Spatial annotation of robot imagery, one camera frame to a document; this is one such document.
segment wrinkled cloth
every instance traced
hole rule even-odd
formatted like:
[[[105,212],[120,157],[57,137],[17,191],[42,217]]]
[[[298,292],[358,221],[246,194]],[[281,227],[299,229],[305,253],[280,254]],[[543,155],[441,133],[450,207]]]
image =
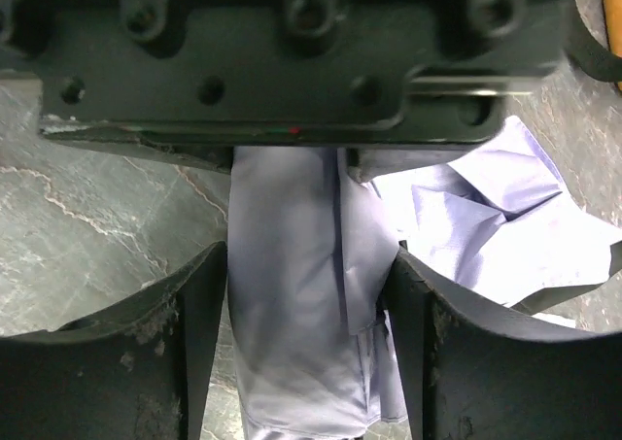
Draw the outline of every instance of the wrinkled cloth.
[[[228,302],[247,439],[341,439],[405,407],[376,303],[397,242],[503,305],[601,283],[620,230],[583,213],[518,118],[447,165],[358,185],[345,152],[240,148]]]

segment orange object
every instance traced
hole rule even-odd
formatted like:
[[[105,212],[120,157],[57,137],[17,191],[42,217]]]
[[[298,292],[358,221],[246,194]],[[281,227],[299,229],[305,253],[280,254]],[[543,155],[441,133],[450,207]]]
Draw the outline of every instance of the orange object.
[[[609,48],[622,56],[622,0],[603,0],[603,5]],[[618,87],[622,90],[622,83],[618,83]]]

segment gray floor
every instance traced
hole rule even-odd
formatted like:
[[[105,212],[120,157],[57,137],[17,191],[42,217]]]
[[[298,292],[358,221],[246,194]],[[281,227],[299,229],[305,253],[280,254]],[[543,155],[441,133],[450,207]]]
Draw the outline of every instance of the gray floor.
[[[599,0],[579,0],[604,37]],[[174,270],[225,237],[228,178],[55,146],[35,136],[37,89],[0,85],[0,334],[53,329]],[[513,99],[577,203],[622,226],[622,97],[568,64]],[[622,329],[620,277],[555,309],[594,331]],[[204,439],[241,439],[223,319]],[[367,438],[404,438],[380,425]]]

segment folded cloth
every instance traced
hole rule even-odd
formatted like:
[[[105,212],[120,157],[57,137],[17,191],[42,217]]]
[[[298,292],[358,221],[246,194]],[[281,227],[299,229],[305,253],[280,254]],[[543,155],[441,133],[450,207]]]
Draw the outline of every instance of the folded cloth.
[[[357,437],[405,407],[376,302],[399,239],[504,305],[608,278],[616,228],[584,214],[518,118],[448,165],[358,185],[345,152],[239,148],[229,312],[247,439]]]

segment scratched black surface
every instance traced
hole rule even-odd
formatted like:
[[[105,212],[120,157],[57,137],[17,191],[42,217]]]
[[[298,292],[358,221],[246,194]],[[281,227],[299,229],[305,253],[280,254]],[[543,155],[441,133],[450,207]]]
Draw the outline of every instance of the scratched black surface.
[[[579,0],[602,39],[600,0]],[[0,85],[0,334],[56,328],[180,266],[225,237],[228,178],[38,139],[37,88]],[[577,203],[622,226],[622,97],[568,64],[510,102]],[[558,306],[596,331],[622,328],[620,277]],[[204,439],[241,439],[230,327],[222,323]],[[367,438],[409,437],[403,425]]]

